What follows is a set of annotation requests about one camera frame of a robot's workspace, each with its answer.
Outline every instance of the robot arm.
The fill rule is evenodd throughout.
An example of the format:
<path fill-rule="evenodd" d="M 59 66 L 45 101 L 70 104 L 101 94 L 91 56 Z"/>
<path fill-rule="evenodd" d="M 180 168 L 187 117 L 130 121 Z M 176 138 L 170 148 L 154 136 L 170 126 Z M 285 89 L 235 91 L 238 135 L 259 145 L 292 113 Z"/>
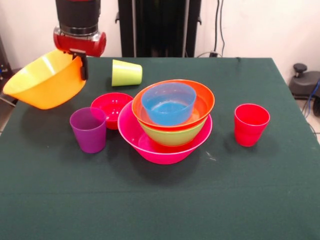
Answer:
<path fill-rule="evenodd" d="M 82 59 L 82 78 L 88 78 L 87 56 L 100 57 L 107 37 L 98 30 L 101 0 L 55 0 L 59 26 L 53 31 L 57 49 Z"/>

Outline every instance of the blue bowl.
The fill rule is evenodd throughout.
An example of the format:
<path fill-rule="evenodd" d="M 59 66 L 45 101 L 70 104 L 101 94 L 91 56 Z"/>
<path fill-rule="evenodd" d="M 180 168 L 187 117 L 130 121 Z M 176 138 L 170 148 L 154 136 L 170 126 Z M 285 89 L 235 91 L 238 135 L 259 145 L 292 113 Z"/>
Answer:
<path fill-rule="evenodd" d="M 191 116 L 196 91 L 184 83 L 169 82 L 146 91 L 141 99 L 151 121 L 162 126 L 179 125 Z"/>

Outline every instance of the purple cup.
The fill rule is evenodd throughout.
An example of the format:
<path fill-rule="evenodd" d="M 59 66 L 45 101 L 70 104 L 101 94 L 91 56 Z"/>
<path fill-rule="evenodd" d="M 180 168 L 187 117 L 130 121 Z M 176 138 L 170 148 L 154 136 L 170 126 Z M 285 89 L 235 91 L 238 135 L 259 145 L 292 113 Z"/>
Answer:
<path fill-rule="evenodd" d="M 84 107 L 70 117 L 75 138 L 85 153 L 94 154 L 106 145 L 106 114 L 99 108 Z"/>

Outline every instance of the red robot part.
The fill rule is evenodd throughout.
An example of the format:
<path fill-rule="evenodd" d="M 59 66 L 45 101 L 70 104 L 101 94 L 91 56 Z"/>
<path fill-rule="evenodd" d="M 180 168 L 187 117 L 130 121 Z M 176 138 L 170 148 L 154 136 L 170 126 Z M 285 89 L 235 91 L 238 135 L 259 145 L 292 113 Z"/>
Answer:
<path fill-rule="evenodd" d="M 53 33 L 54 44 L 57 49 L 66 53 L 81 53 L 87 56 L 100 57 L 107 44 L 106 33 L 102 32 L 98 39 L 82 39 L 69 35 Z"/>

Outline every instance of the plastic bowl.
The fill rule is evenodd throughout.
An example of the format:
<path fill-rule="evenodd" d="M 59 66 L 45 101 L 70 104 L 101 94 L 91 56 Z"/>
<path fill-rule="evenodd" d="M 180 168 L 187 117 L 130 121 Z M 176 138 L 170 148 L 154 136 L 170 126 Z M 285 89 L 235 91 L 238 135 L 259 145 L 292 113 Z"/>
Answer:
<path fill-rule="evenodd" d="M 187 84 L 190 87 L 192 87 L 196 92 L 196 99 L 195 99 L 191 117 L 182 124 L 179 124 L 176 126 L 161 126 L 161 125 L 154 124 L 150 120 L 146 110 L 144 109 L 141 103 L 142 96 L 148 89 L 163 83 Z M 212 91 L 205 85 L 196 81 L 191 81 L 191 80 L 173 79 L 173 80 L 157 82 L 140 91 L 133 99 L 132 111 L 135 117 L 141 123 L 148 126 L 149 128 L 160 130 L 160 131 L 181 131 L 181 130 L 192 128 L 200 124 L 209 115 L 214 105 L 215 105 L 215 96 L 212 93 Z"/>
<path fill-rule="evenodd" d="M 17 72 L 3 92 L 39 109 L 51 109 L 70 100 L 84 87 L 80 57 L 54 50 Z"/>
<path fill-rule="evenodd" d="M 168 147 L 154 142 L 144 132 L 132 112 L 132 102 L 121 110 L 118 120 L 119 132 L 124 140 L 146 160 L 162 165 L 175 164 L 185 159 L 208 139 L 212 127 L 212 118 L 209 115 L 201 131 L 189 144 Z"/>
<path fill-rule="evenodd" d="M 91 107 L 103 110 L 106 114 L 106 127 L 117 130 L 119 113 L 132 99 L 134 98 L 128 94 L 111 92 L 97 97 L 91 103 Z"/>
<path fill-rule="evenodd" d="M 141 101 L 155 124 L 174 126 L 187 121 L 191 116 L 196 96 L 191 86 L 168 82 L 149 88 Z"/>
<path fill-rule="evenodd" d="M 139 122 L 145 133 L 155 142 L 164 146 L 181 146 L 192 141 L 200 132 L 208 117 L 206 117 L 199 125 L 187 130 L 181 131 L 160 131 L 150 128 Z"/>

